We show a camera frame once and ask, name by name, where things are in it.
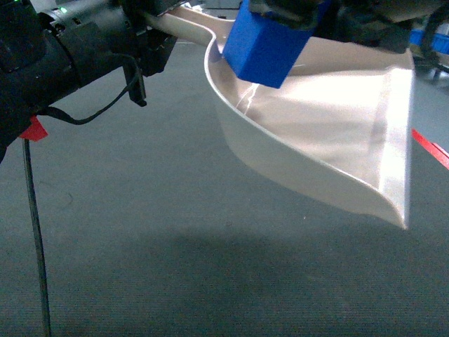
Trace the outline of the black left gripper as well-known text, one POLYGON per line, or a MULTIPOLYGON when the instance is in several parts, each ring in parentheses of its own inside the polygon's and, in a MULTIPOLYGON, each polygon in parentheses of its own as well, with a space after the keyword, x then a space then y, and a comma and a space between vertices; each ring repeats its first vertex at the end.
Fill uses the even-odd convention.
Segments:
POLYGON ((130 25, 131 46, 127 53, 134 57, 139 67, 138 80, 131 87, 129 96, 141 107, 147 104, 143 79, 164 71, 177 41, 173 35, 151 27, 144 15, 159 18, 183 3, 176 0, 117 2, 130 25))

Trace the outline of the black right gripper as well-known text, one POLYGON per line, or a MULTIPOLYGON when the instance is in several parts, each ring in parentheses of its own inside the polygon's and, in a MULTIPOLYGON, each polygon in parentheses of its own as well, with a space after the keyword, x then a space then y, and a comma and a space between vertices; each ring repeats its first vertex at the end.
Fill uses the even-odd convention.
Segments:
POLYGON ((415 21, 448 11, 447 1, 250 1, 249 11, 333 41, 403 53, 415 21))

